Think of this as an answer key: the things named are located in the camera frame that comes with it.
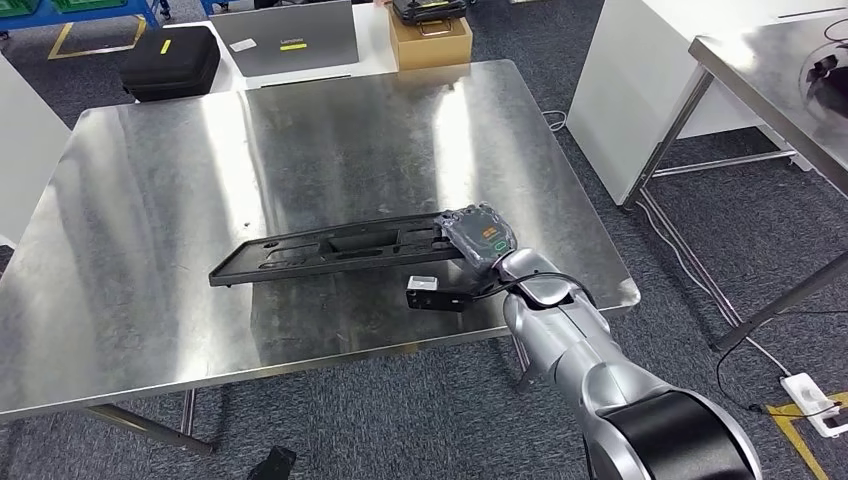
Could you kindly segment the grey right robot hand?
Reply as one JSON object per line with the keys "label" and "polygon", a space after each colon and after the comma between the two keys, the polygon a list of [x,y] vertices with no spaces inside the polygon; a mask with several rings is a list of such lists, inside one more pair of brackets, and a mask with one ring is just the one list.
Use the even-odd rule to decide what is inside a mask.
{"label": "grey right robot hand", "polygon": [[518,246],[511,226],[487,203],[445,210],[436,216],[434,223],[476,276],[487,275]]}

